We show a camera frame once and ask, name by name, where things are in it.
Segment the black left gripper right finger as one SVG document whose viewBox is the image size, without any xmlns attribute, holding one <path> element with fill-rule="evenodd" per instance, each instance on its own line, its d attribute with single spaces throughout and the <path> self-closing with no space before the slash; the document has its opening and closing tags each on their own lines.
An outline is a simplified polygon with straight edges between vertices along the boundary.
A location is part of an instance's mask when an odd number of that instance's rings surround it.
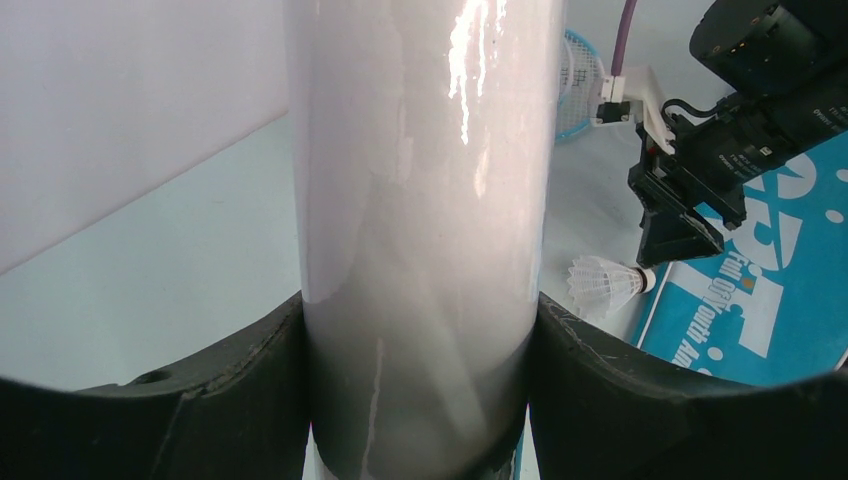
<svg viewBox="0 0 848 480">
<path fill-rule="evenodd" d="M 544 479 L 843 479 L 847 375 L 754 387 L 673 365 L 547 296 L 529 349 Z"/>
</svg>

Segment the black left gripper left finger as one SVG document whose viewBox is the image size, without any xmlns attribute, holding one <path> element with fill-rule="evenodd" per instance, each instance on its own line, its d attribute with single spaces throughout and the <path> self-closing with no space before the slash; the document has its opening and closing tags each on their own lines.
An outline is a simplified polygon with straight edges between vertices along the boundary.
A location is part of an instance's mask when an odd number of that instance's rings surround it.
<svg viewBox="0 0 848 480">
<path fill-rule="evenodd" d="M 300 296 L 128 384 L 1 383 L 5 479 L 298 479 L 309 431 Z"/>
</svg>

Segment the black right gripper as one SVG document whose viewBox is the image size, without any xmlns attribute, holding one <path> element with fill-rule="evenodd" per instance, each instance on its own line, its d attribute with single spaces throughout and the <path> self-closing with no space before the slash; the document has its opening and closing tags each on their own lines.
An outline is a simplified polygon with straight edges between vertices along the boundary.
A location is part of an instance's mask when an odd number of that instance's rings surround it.
<svg viewBox="0 0 848 480">
<path fill-rule="evenodd" d="M 724 237 L 694 208 L 702 203 L 735 229 L 746 219 L 742 185 L 795 155 L 789 139 L 769 126 L 711 120 L 684 122 L 673 154 L 639 123 L 641 156 L 628 185 L 645 212 L 636 263 L 644 268 L 724 252 Z"/>
</svg>

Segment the white shuttlecock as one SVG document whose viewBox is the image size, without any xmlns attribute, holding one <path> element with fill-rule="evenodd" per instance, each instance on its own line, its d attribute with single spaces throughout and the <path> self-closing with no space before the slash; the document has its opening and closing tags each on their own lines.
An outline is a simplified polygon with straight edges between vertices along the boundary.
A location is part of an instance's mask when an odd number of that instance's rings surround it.
<svg viewBox="0 0 848 480">
<path fill-rule="evenodd" d="M 598 322 L 618 312 L 657 283 L 653 270 L 597 256 L 579 256 L 568 268 L 567 283 L 578 315 Z"/>
</svg>

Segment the white shuttlecock tube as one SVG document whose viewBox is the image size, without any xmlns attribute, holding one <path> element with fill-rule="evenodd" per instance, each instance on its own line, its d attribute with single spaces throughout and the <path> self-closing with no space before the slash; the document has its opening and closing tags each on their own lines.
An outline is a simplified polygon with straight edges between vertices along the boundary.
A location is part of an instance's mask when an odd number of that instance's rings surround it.
<svg viewBox="0 0 848 480">
<path fill-rule="evenodd" d="M 479 479 L 527 402 L 562 1 L 288 1 L 322 479 Z"/>
</svg>

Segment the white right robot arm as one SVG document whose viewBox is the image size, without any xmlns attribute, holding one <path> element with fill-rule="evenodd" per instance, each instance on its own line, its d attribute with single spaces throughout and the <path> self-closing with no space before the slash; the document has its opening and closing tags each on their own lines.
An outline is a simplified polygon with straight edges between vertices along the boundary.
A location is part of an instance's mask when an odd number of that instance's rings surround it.
<svg viewBox="0 0 848 480">
<path fill-rule="evenodd" d="M 744 185 L 847 129 L 847 5 L 843 1 L 717 1 L 691 55 L 732 88 L 709 110 L 664 101 L 662 140 L 646 123 L 628 184 L 643 206 L 643 268 L 719 255 L 722 231 L 746 220 Z"/>
</svg>

